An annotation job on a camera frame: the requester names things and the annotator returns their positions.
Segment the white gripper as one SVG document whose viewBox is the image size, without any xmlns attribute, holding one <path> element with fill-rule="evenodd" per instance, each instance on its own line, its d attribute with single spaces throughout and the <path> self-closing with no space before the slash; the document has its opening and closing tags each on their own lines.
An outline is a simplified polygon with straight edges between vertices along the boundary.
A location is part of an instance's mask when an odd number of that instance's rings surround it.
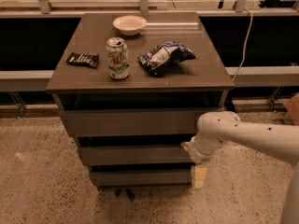
<svg viewBox="0 0 299 224">
<path fill-rule="evenodd" d="M 219 138 L 207 138 L 203 135 L 194 136 L 190 142 L 182 142 L 180 146 L 188 152 L 189 157 L 195 164 L 206 164 L 213 157 L 213 153 L 224 145 Z M 200 189 L 204 185 L 207 166 L 195 165 L 192 168 L 192 186 Z"/>
</svg>

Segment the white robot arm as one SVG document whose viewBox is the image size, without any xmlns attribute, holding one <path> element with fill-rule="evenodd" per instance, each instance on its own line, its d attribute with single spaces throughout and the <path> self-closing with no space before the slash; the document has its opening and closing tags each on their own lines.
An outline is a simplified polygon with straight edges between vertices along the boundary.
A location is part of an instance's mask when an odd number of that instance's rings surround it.
<svg viewBox="0 0 299 224">
<path fill-rule="evenodd" d="M 226 142 L 234 142 L 293 166 L 280 224 L 299 224 L 299 127 L 243 122 L 231 111 L 207 112 L 197 134 L 180 145 L 195 164 L 206 164 Z"/>
</svg>

